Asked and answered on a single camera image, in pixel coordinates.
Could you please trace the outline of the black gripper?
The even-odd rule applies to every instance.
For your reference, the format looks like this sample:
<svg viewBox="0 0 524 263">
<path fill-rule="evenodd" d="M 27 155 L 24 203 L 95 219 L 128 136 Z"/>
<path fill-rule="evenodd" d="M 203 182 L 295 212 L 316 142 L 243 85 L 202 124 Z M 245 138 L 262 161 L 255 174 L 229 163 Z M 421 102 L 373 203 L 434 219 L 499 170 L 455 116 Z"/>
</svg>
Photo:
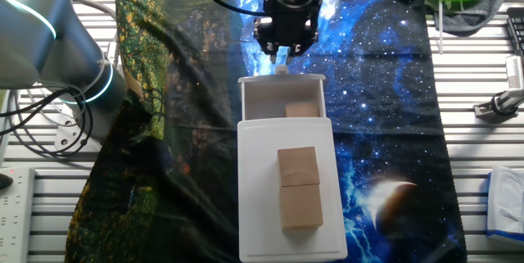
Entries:
<svg viewBox="0 0 524 263">
<path fill-rule="evenodd" d="M 293 6 L 281 0 L 264 0 L 266 17 L 256 17 L 253 36 L 270 61 L 276 62 L 280 46 L 287 46 L 286 64 L 318 42 L 318 16 L 323 0 Z"/>
</svg>

